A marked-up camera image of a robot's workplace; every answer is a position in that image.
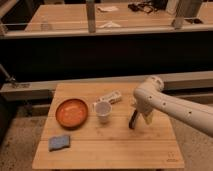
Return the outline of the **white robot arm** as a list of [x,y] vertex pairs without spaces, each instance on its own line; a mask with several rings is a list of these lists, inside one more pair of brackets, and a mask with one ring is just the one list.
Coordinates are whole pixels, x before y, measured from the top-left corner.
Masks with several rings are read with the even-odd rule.
[[136,111],[147,124],[151,123],[152,112],[157,109],[213,137],[213,107],[166,95],[163,89],[160,77],[149,76],[133,91]]

